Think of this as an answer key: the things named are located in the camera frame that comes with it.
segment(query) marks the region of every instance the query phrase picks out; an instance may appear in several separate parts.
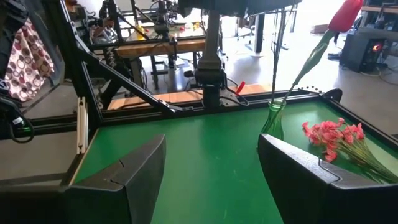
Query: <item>wooden shelf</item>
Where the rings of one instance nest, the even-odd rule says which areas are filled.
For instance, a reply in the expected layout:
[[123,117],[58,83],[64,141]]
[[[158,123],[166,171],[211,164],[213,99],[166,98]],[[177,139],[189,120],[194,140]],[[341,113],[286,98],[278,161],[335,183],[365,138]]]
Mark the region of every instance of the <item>wooden shelf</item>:
[[[364,12],[380,12],[381,7],[376,7],[376,6],[363,6],[362,11]],[[385,13],[394,13],[394,14],[398,14],[398,7],[397,8],[385,8],[384,9]]]

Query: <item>computer tower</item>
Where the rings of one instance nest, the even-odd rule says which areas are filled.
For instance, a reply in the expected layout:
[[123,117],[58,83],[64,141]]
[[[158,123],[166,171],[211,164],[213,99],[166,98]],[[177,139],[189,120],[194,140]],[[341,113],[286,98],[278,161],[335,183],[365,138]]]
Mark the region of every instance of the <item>computer tower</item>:
[[340,65],[354,72],[372,72],[386,39],[364,34],[348,34],[341,53]]

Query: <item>patterned fabric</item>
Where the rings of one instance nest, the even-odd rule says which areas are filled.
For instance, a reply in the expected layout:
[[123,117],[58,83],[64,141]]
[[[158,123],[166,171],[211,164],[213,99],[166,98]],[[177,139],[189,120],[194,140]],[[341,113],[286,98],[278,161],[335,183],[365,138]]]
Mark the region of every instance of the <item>patterned fabric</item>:
[[6,70],[6,84],[12,97],[31,100],[54,72],[54,64],[30,19],[16,34]]

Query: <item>gray floor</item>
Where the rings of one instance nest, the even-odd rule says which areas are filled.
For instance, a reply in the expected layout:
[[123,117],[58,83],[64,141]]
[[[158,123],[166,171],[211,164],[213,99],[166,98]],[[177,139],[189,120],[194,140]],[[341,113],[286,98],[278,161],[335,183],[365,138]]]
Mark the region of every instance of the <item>gray floor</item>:
[[[283,50],[280,55],[277,89],[285,90],[290,87],[298,74],[307,55],[319,37],[286,35],[285,43],[290,47]],[[264,42],[264,56],[252,57],[244,44],[248,39],[226,39],[224,50],[227,53],[226,71],[230,78],[237,82],[270,83],[272,78],[272,54],[267,41]],[[150,73],[148,58],[144,59],[147,74]],[[396,58],[389,58],[387,63],[394,68],[398,65]],[[160,90],[155,91],[151,77],[148,75],[148,87],[152,93],[165,93],[182,91],[187,79],[183,71],[190,69],[190,64],[185,62],[171,75],[159,78]],[[398,82],[398,74],[386,75],[392,82]],[[379,129],[388,134],[398,133],[398,87],[381,80],[379,77],[369,77],[351,72],[339,67],[338,62],[329,61],[326,56],[301,82],[301,86],[317,86],[322,90],[333,87],[343,90],[341,103],[368,120]],[[37,106],[26,113],[28,118],[42,118],[70,114],[76,105],[76,94],[71,86],[60,86],[42,100]],[[76,151],[76,134],[54,134],[39,136],[26,145],[14,144],[11,141],[0,142],[0,179],[26,177],[28,175],[51,174],[65,171],[72,161]]]

